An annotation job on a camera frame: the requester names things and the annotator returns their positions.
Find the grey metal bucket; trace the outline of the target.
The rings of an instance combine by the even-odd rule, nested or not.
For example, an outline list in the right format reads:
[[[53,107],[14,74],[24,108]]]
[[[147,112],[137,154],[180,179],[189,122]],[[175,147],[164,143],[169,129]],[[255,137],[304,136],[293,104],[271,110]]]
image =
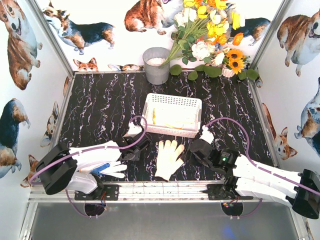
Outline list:
[[[151,47],[147,49],[142,59],[147,81],[153,85],[162,85],[170,73],[170,63],[166,62],[170,51],[164,47]]]

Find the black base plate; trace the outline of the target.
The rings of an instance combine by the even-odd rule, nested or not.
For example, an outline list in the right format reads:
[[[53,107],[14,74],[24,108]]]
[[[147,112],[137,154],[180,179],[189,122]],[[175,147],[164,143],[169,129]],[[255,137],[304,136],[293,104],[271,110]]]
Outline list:
[[[207,184],[206,190],[202,192],[208,195],[209,200],[252,200],[253,196],[242,194],[236,190],[238,181],[238,177],[230,176],[224,183]]]
[[[117,184],[104,184],[102,187],[98,187],[91,193],[83,193],[76,191],[74,199],[76,201],[117,201],[119,197],[119,188]]]

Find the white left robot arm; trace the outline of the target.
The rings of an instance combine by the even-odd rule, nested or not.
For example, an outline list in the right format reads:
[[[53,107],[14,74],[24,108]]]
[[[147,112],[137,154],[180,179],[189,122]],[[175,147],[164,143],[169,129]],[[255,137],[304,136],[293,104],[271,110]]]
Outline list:
[[[101,176],[125,178],[127,162],[138,161],[150,143],[138,134],[86,147],[58,144],[37,164],[29,182],[38,178],[47,195],[74,190],[96,196],[103,188]]]

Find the blue dotted white glove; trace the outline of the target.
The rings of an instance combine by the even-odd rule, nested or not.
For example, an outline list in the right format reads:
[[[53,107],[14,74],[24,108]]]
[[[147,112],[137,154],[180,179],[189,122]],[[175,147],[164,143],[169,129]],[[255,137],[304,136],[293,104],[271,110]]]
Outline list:
[[[82,167],[78,171],[85,174],[111,176],[123,179],[125,177],[123,171],[127,170],[127,168],[128,166],[126,164],[122,164],[120,161],[112,161]]]

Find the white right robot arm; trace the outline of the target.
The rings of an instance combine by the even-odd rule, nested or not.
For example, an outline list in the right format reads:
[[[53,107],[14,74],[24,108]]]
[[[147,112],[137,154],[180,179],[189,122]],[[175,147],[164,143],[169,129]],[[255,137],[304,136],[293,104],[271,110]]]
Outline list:
[[[204,193],[210,200],[251,200],[259,198],[292,208],[297,214],[317,220],[320,217],[320,180],[311,170],[281,170],[250,161],[231,149],[215,149],[203,139],[193,141],[188,161],[222,175],[220,184],[208,184]]]

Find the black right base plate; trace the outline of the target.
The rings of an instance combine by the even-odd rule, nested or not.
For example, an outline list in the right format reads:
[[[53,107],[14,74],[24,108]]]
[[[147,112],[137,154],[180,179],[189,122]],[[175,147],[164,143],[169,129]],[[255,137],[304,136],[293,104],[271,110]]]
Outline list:
[[[236,190],[238,181],[238,177],[230,176],[224,183],[207,184],[206,190],[202,192],[208,195],[209,200],[252,200],[253,196],[242,194]]]

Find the sunflower pot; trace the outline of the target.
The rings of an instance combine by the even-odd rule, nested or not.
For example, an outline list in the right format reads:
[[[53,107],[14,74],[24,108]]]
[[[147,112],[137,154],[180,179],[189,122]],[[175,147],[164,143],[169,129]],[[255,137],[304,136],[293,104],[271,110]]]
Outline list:
[[[236,48],[231,48],[225,53],[221,74],[226,78],[236,76],[239,81],[255,81],[259,77],[258,71],[251,69],[251,57]]]

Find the white plastic storage basket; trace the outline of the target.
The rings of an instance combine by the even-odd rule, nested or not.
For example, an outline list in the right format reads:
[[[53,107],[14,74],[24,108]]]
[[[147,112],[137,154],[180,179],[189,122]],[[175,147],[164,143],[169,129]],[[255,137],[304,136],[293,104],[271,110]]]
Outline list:
[[[148,133],[195,138],[201,127],[199,98],[149,93],[140,123]]]

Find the orange dotted white glove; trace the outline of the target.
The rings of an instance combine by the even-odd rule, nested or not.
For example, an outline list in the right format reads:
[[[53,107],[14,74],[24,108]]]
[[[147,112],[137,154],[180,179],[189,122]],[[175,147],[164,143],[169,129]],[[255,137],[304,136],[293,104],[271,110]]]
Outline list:
[[[152,123],[158,127],[172,129],[192,129],[197,115],[186,109],[170,109],[155,107],[152,110]]]

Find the aluminium front rail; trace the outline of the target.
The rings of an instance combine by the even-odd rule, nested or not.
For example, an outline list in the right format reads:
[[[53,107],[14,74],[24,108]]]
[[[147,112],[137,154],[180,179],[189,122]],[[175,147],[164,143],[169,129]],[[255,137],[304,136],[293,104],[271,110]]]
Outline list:
[[[136,181],[136,182],[103,182],[107,185],[118,185],[118,199],[107,202],[115,203],[207,203],[229,202],[236,197],[231,198],[213,198],[208,193],[207,185],[214,185],[215,189],[223,184],[222,180],[213,181]],[[75,203],[97,203],[98,200],[75,200],[75,191],[68,190],[68,194]],[[245,193],[245,196],[239,198],[239,202],[251,201],[257,202],[258,199],[263,199],[265,202],[276,202],[276,198],[271,197],[271,192],[267,193]],[[68,198],[65,191],[53,195],[47,195],[42,185],[34,185],[31,187],[28,198],[29,203],[67,203]]]

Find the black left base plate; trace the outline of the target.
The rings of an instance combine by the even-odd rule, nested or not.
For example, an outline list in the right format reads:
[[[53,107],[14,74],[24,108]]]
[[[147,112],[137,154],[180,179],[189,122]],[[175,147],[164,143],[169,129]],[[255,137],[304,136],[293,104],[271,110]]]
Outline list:
[[[102,187],[98,187],[91,193],[83,193],[76,191],[74,199],[76,201],[117,201],[119,197],[119,188],[117,184],[104,184]]]

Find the artificial flower bouquet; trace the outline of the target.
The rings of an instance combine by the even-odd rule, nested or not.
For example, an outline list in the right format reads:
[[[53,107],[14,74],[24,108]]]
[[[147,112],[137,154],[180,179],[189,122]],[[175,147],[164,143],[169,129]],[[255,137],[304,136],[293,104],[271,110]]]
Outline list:
[[[201,62],[188,77],[199,72],[215,78],[222,75],[222,62],[229,49],[237,49],[249,21],[228,0],[185,0],[173,19],[176,30],[166,62]]]

